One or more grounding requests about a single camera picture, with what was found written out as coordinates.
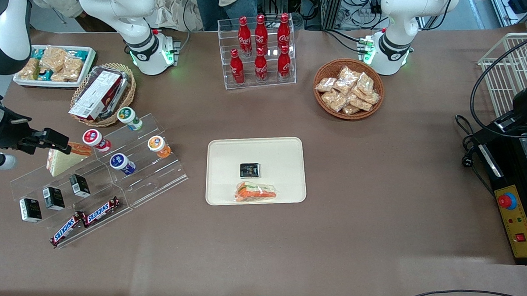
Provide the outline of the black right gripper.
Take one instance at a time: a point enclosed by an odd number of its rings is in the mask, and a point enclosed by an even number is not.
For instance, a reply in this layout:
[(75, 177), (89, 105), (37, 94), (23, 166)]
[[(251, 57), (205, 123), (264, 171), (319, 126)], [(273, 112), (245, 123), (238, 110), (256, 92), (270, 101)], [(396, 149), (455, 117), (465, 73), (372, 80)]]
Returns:
[(0, 96), (0, 112), (3, 113), (0, 118), (0, 149), (12, 149), (30, 155), (35, 154), (37, 148), (53, 149), (67, 155), (71, 153), (69, 137), (51, 128), (42, 131), (32, 129), (28, 123), (31, 118), (7, 109), (1, 103), (2, 99)]

